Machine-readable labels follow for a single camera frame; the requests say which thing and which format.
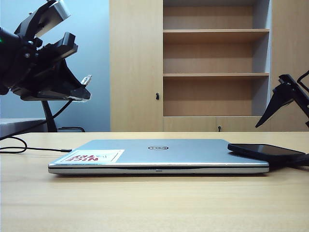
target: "wooden table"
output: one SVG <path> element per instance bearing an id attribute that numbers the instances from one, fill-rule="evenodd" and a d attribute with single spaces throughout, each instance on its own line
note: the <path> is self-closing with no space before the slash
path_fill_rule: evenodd
<path id="1" fill-rule="evenodd" d="M 309 152 L 309 132 L 30 133 L 28 146 L 75 148 L 92 139 L 225 139 Z M 1 146 L 17 145 L 13 140 Z M 309 169 L 258 175 L 49 174 L 64 153 L 1 154 L 3 232 L 309 231 Z"/>

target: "light blue wall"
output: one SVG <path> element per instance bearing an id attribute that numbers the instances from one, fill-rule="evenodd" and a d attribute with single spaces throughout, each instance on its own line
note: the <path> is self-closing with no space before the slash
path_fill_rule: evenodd
<path id="1" fill-rule="evenodd" d="M 45 0 L 0 0 L 1 27 L 14 32 L 29 12 L 35 11 Z M 55 43 L 64 32 L 76 36 L 78 52 L 66 59 L 67 65 L 78 80 L 92 74 L 87 89 L 91 100 L 73 102 L 55 121 L 58 127 L 80 126 L 86 131 L 110 130 L 110 81 L 109 81 L 109 1 L 65 0 L 71 16 L 41 37 L 43 45 Z M 56 113 L 66 101 L 50 101 Z M 0 97 L 3 118 L 44 117 L 39 101 L 22 101 L 9 93 Z"/>

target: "silver laptop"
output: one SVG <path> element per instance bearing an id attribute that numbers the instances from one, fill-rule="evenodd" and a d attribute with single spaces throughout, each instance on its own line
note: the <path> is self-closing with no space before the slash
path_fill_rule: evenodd
<path id="1" fill-rule="evenodd" d="M 51 162 L 53 174 L 254 174 L 265 161 L 243 158 L 220 139 L 92 140 Z"/>

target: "black smartphone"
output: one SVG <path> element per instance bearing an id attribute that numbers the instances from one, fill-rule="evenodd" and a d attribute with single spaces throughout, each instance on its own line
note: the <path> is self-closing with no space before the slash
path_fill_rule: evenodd
<path id="1" fill-rule="evenodd" d="M 267 161 L 271 165 L 283 165 L 305 155 L 295 151 L 268 144 L 229 144 L 227 149 L 236 152 L 236 155 Z"/>

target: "dell logo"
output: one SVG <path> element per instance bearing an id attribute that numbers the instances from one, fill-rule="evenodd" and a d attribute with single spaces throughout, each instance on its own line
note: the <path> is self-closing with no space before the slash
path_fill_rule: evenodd
<path id="1" fill-rule="evenodd" d="M 150 150 L 166 150 L 168 149 L 167 146 L 150 146 L 148 149 Z"/>

